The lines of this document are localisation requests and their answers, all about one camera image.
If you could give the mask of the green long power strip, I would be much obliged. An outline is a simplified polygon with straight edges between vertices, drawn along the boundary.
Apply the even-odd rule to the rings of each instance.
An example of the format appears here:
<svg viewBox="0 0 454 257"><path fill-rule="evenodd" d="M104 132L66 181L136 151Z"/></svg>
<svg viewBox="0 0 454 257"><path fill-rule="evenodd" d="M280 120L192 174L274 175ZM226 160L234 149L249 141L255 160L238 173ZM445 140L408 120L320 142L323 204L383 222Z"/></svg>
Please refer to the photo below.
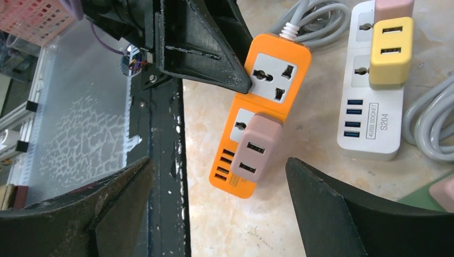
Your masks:
<svg viewBox="0 0 454 257"><path fill-rule="evenodd" d="M446 212L446 210L442 206L440 206L440 204L431 196L429 189L434 184L451 176L453 176L453 170L411 192L410 194L398 199L397 202L413 207Z"/></svg>

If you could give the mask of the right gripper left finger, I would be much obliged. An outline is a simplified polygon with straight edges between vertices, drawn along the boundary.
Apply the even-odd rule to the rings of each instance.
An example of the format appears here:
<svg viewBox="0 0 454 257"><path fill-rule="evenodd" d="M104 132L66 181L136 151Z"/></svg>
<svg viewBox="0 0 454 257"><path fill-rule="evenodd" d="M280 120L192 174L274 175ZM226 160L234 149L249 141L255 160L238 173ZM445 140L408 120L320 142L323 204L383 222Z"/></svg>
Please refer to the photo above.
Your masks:
<svg viewBox="0 0 454 257"><path fill-rule="evenodd" d="M153 184L143 157L76 190L1 211L1 256L132 256Z"/></svg>

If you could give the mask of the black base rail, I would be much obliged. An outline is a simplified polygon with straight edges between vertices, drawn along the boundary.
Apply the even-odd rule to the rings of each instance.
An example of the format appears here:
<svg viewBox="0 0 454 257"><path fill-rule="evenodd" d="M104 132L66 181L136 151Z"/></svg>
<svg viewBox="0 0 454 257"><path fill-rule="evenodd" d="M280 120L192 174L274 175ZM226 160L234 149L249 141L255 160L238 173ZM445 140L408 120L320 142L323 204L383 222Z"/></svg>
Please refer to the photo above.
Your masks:
<svg viewBox="0 0 454 257"><path fill-rule="evenodd" d="M148 156L154 171L135 256L190 256L183 82L147 65L128 84L126 160Z"/></svg>

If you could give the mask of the orange power strip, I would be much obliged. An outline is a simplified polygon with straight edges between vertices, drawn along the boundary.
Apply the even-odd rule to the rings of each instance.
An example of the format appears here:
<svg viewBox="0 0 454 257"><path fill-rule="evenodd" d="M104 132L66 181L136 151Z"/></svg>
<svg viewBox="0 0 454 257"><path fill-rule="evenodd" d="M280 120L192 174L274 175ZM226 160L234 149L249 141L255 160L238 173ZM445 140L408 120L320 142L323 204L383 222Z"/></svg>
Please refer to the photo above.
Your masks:
<svg viewBox="0 0 454 257"><path fill-rule="evenodd" d="M275 155L311 60L301 43L270 33L253 39L244 65L252 86L232 101L209 174L213 187L243 199L253 194Z"/></svg>

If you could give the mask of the white usb power strip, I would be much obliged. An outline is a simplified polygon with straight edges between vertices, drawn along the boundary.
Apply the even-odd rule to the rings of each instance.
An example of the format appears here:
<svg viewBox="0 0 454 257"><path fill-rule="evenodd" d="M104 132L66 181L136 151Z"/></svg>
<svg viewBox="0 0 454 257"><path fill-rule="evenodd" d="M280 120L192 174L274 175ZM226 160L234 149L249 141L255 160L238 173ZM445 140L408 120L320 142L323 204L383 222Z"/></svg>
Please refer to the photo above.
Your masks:
<svg viewBox="0 0 454 257"><path fill-rule="evenodd" d="M400 148L413 6L366 1L352 10L337 128L337 143L350 157L388 161Z"/></svg>

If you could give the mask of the yellow plug adapter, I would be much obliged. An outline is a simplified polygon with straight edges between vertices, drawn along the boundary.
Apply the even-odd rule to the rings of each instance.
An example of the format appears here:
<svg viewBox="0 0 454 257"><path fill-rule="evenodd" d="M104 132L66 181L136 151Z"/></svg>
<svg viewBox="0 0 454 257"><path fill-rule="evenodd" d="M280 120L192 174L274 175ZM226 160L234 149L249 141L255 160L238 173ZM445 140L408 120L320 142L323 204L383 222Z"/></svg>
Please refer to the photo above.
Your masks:
<svg viewBox="0 0 454 257"><path fill-rule="evenodd" d="M412 60L413 32L411 17L374 24L369 65L371 88L385 90L405 85Z"/></svg>

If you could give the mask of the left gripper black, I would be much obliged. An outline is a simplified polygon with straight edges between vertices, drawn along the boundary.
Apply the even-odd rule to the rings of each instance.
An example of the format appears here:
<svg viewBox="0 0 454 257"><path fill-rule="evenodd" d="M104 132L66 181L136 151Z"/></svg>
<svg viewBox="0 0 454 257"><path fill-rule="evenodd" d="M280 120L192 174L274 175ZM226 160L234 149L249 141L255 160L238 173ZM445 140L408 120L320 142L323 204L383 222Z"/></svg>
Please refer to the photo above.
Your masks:
<svg viewBox="0 0 454 257"><path fill-rule="evenodd" d="M244 64L252 36L236 1L82 1L86 18L115 39L155 48L158 68L173 77L246 94Z"/></svg>

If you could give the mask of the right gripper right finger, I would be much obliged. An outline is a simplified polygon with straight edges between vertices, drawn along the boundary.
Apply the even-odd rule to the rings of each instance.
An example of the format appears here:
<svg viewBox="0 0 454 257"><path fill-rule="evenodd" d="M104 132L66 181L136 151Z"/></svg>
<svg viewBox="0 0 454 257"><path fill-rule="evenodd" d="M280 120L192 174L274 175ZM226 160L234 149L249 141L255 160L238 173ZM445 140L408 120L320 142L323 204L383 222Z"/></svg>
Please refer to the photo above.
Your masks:
<svg viewBox="0 0 454 257"><path fill-rule="evenodd" d="M291 157L285 166L307 256L453 256L453 214L391 201Z"/></svg>

